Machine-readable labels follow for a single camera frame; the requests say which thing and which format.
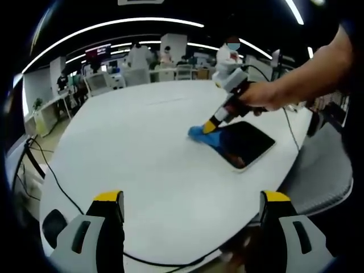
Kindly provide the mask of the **person's right hand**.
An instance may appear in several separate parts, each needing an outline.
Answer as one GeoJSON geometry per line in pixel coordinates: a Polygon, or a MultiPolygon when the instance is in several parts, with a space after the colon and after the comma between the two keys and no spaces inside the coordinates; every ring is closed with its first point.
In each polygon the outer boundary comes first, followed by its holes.
{"type": "Polygon", "coordinates": [[[286,104],[273,82],[251,83],[239,99],[243,104],[252,107],[257,117],[262,114],[259,108],[275,111],[286,104]]]}

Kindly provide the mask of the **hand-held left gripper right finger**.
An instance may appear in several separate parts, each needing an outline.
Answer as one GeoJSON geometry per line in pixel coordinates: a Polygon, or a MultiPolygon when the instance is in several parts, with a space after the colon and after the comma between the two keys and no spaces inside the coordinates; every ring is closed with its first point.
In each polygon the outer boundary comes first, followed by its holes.
{"type": "Polygon", "coordinates": [[[334,259],[326,236],[283,193],[261,191],[259,272],[324,272],[334,259]]]}

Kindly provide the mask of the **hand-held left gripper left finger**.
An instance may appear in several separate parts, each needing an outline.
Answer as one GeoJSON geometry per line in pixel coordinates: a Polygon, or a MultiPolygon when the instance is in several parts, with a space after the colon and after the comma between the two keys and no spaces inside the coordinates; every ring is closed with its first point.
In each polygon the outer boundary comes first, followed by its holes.
{"type": "Polygon", "coordinates": [[[123,191],[96,196],[57,237],[50,261],[59,272],[124,272],[123,191]]]}

